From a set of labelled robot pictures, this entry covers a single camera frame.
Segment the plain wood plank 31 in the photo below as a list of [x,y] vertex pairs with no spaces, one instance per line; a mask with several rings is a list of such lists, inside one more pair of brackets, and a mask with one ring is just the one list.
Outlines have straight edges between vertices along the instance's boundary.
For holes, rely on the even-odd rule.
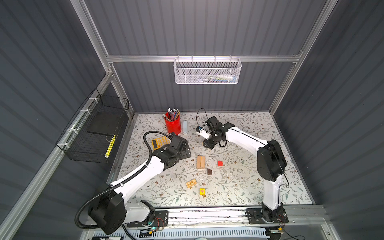
[[201,156],[200,168],[204,169],[205,165],[206,165],[206,158],[204,156]]

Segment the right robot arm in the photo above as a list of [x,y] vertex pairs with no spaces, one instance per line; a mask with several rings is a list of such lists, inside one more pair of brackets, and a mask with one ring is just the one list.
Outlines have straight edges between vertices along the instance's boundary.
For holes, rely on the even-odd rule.
[[234,143],[249,151],[257,158],[257,172],[264,179],[264,198],[262,207],[273,212],[282,206],[281,186],[284,185],[286,158],[279,142],[262,140],[236,127],[232,123],[222,124],[216,117],[205,121],[208,127],[196,127],[196,133],[203,137],[204,147],[213,149],[221,142]]

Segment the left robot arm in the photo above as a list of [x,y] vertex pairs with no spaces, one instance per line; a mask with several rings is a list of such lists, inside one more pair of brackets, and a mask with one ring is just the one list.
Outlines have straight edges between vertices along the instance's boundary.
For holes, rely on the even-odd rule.
[[171,142],[157,150],[149,150],[149,158],[128,175],[112,182],[86,204],[88,215],[95,221],[89,229],[100,228],[107,235],[124,224],[151,226],[156,209],[146,201],[131,204],[130,199],[144,184],[180,160],[191,157],[188,141],[171,134]]

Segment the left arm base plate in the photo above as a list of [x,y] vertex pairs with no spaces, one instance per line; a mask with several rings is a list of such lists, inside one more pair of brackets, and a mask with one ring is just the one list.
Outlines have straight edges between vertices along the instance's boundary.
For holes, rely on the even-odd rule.
[[142,228],[142,227],[166,227],[168,225],[169,211],[156,210],[143,222],[131,222],[127,223],[126,226],[129,228]]

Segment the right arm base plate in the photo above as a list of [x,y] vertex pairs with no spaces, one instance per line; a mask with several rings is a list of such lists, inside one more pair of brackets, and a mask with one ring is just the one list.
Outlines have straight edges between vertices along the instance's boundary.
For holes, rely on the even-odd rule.
[[267,207],[248,208],[245,213],[250,224],[281,224],[289,223],[289,218],[283,206],[276,210]]

